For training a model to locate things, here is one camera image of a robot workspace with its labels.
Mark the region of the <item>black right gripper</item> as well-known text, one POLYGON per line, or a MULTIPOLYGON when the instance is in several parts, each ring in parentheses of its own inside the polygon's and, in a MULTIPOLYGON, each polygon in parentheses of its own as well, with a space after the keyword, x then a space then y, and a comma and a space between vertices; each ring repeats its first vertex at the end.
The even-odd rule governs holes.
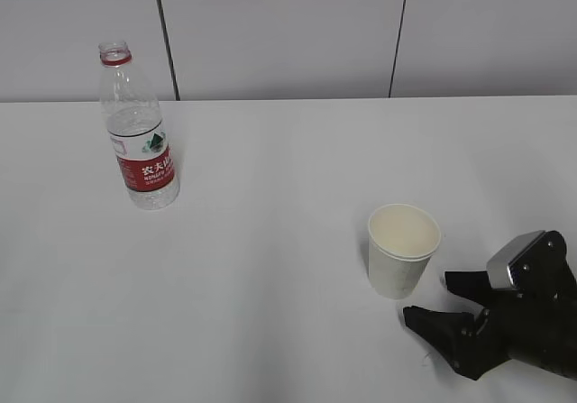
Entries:
POLYGON ((575 379, 576 278, 563 236, 549 231, 545 239, 543 268, 530 289, 495 290, 486 271, 446 271, 446 289, 482 306, 482 313, 404 307, 406 327, 469 379, 509 360, 575 379))

